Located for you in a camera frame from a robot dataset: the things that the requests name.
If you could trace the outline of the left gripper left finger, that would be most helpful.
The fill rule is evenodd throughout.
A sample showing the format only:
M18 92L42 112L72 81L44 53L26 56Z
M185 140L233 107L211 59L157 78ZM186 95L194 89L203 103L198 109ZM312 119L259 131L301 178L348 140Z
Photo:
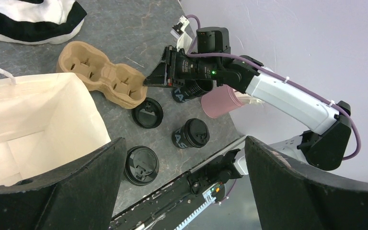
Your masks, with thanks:
M106 230L127 158L124 138L46 173L0 186L0 230Z

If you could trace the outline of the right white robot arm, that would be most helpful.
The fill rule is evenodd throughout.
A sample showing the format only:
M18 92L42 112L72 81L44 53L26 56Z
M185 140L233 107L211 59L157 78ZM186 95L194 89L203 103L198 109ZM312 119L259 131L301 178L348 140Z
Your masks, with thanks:
M272 148L325 171L337 169L346 160L354 128L348 103L328 101L249 56L232 55L229 32L224 27L198 29L196 38L196 53L187 54L181 46L166 46L143 84L177 89L196 81L227 85L272 105L308 128Z

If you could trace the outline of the brown paper bag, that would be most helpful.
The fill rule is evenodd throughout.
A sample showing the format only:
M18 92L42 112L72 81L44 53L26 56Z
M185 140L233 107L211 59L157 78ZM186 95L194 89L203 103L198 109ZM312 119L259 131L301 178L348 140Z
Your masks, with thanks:
M46 173L110 142L74 73L15 77L0 69L0 186Z

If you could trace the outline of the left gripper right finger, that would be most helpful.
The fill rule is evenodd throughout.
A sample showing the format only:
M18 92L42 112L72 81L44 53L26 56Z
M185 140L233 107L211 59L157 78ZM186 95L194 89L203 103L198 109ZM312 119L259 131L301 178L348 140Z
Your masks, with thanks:
M245 158L264 230L368 230L368 183L315 168L247 136Z

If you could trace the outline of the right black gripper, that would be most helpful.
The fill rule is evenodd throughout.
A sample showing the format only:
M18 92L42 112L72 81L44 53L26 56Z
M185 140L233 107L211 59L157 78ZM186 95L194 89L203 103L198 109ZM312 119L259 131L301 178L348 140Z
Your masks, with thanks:
M185 80L201 80L200 67L199 59L188 57L183 50L173 46L166 46L161 62L145 78L143 86L179 88Z

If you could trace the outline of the brown cardboard cup carrier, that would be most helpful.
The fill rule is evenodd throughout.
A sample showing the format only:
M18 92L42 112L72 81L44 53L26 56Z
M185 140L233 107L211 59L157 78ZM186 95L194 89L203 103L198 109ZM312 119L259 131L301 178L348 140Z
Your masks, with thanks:
M82 41L63 48L56 71L75 73L88 91L99 91L125 109L137 107L147 96L145 76L140 71L124 63L112 63L104 52Z

